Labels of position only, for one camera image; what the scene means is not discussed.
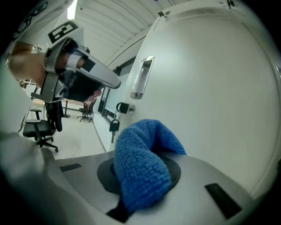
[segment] gray surface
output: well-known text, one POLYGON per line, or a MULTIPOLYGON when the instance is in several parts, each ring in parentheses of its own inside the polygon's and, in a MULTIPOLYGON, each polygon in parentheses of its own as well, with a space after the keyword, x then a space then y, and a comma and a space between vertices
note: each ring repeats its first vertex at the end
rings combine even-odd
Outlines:
MULTIPOLYGON (((202 160, 188 156, 165 153, 181 167, 182 175, 177 185, 164 199, 145 210, 134 213, 127 224, 217 224, 224 216, 207 193, 205 185, 218 183, 242 208, 251 203, 249 194, 233 180, 202 160)), ((59 166, 79 163, 82 167, 64 172, 73 188, 88 203, 106 213, 116 207, 119 197, 105 191, 97 178, 97 167, 114 156, 106 152, 95 156, 58 160, 59 166)))

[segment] white floor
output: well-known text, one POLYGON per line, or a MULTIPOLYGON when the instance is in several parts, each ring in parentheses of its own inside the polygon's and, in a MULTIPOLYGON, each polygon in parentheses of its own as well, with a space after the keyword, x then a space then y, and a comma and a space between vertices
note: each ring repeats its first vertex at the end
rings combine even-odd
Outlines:
MULTIPOLYGON (((41 106, 33 106, 32 108, 41 109, 43 112, 41 106)), ((55 152, 54 148, 49 148, 53 152, 55 159, 104 153, 105 150, 98 138, 93 121, 89 123, 87 120, 82 120, 80 122, 77 117, 82 114, 78 111, 68 110, 67 114, 70 115, 70 118, 62 118, 62 131, 56 131, 53 135, 54 142, 52 144, 58 147, 58 152, 55 152)), ((34 112, 29 112, 28 120, 30 119, 36 120, 34 112)))

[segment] metal handle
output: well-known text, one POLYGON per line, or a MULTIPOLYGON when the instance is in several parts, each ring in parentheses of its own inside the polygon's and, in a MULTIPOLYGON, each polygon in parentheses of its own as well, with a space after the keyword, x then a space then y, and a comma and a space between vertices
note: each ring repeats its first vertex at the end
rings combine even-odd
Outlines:
POLYGON ((133 92, 131 92, 130 96, 131 98, 134 99, 141 99, 144 90, 146 87, 146 84, 148 82, 148 77, 152 68, 152 64, 154 61, 154 56, 149 56, 147 58, 144 58, 141 61, 141 67, 140 71, 136 76, 135 82, 134 82, 134 87, 133 87, 133 92))

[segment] person's arm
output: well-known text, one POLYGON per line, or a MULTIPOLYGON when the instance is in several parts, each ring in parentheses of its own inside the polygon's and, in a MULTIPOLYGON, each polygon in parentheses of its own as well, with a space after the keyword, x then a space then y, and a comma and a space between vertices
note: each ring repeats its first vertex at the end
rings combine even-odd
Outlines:
POLYGON ((33 45, 17 42, 9 59, 9 69, 18 80, 32 79, 39 87, 45 77, 44 54, 31 54, 33 45))

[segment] white wall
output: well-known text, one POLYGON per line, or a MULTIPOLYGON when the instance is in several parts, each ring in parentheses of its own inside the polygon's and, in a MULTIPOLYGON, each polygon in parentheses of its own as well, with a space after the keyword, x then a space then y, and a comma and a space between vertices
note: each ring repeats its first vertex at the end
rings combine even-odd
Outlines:
MULTIPOLYGON (((130 39, 126 44, 124 44, 106 63, 111 70, 114 70, 117 66, 122 65, 126 61, 135 57, 147 35, 149 28, 144 29, 138 33, 135 37, 130 39)), ((101 97, 97 98, 97 102, 94 105, 93 112, 93 122, 97 129, 98 135, 102 141, 102 144, 106 151, 110 150, 111 137, 112 134, 109 132, 109 124, 97 111, 100 104, 101 97)))

